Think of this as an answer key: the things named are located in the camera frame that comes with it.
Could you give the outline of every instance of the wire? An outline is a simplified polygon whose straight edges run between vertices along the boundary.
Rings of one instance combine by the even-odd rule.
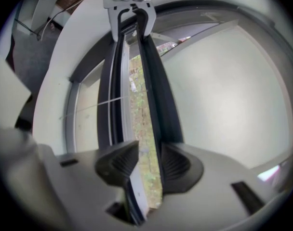
[[[140,94],[140,93],[143,93],[143,92],[147,92],[147,90],[143,90],[143,91],[139,91],[139,92],[134,92],[133,94],[134,94],[134,95],[137,95],[137,94]],[[116,100],[120,100],[120,99],[123,99],[123,98],[130,98],[130,95],[128,95],[128,96],[123,96],[123,97],[119,97],[119,98],[115,98],[115,99],[111,99],[111,100],[108,100],[108,101],[104,101],[104,102],[101,102],[101,103],[97,103],[97,104],[94,104],[94,105],[88,106],[88,107],[86,107],[86,108],[82,108],[82,109],[77,110],[77,111],[75,111],[75,112],[73,112],[73,113],[68,113],[68,114],[66,114],[66,115],[64,115],[64,116],[61,116],[59,119],[61,120],[61,119],[65,118],[65,117],[73,116],[74,114],[76,114],[76,113],[78,113],[78,112],[81,112],[81,111],[84,111],[84,110],[87,110],[87,109],[93,108],[93,107],[95,107],[95,106],[100,106],[100,105],[103,105],[103,104],[105,104],[105,103],[110,103],[110,102],[113,102],[113,101],[116,101]]]
[[[67,8],[65,8],[65,9],[63,9],[62,11],[60,11],[59,13],[57,13],[54,17],[52,17],[48,22],[47,22],[47,24],[46,24],[46,26],[44,27],[44,30],[43,30],[43,32],[42,32],[42,34],[41,34],[41,41],[42,41],[42,39],[44,38],[44,33],[45,33],[45,30],[46,30],[46,28],[47,28],[47,26],[48,26],[48,24],[58,15],[58,14],[61,14],[61,13],[63,13],[63,12],[65,12],[65,11],[67,11],[67,10],[69,10],[69,9],[71,9],[71,8],[73,8],[73,7],[75,7],[76,5],[78,5],[78,4],[80,4],[81,2],[82,2],[83,0],[76,0],[76,1],[74,1],[71,5],[69,5]]]
[[[29,30],[31,33],[34,33],[36,35],[36,39],[37,41],[41,40],[41,36],[39,35],[40,32],[36,33],[33,30],[31,30],[28,26],[26,26],[25,24],[23,24],[21,21],[15,19],[16,22],[18,22],[21,26],[23,26],[24,28],[26,28],[27,30]]]

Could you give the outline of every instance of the white wall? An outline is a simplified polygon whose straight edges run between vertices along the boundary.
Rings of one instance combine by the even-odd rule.
[[[248,168],[289,150],[287,110],[271,64],[239,27],[210,35],[167,60],[185,143]]]
[[[30,96],[0,53],[0,128],[14,128],[17,118]]]

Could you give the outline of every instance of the glass pane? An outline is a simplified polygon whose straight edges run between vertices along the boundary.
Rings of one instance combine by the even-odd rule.
[[[77,152],[98,149],[97,99],[103,64],[100,63],[80,84],[75,122]]]
[[[132,127],[139,141],[139,168],[149,208],[158,208],[162,186],[140,55],[130,59],[129,71]]]

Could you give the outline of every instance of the gray carpet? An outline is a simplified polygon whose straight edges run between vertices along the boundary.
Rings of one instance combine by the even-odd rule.
[[[13,61],[15,73],[25,86],[31,91],[33,99],[23,108],[20,117],[33,121],[36,98],[41,84],[49,68],[54,46],[61,31],[48,26],[42,42],[37,41],[36,35],[26,35],[16,29],[13,30],[15,47]]]

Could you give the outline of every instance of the black slot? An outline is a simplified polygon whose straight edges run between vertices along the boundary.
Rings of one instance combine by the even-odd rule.
[[[245,182],[240,181],[231,184],[231,186],[247,209],[249,215],[254,214],[264,206],[263,201],[250,189],[250,187]]]
[[[133,223],[130,221],[130,218],[128,217],[125,205],[123,203],[113,203],[113,205],[110,206],[106,212],[119,220],[133,225]]]
[[[69,160],[63,161],[60,163],[60,165],[62,167],[68,167],[68,166],[72,166],[77,163],[78,163],[78,160],[74,158],[74,159],[69,159]]]

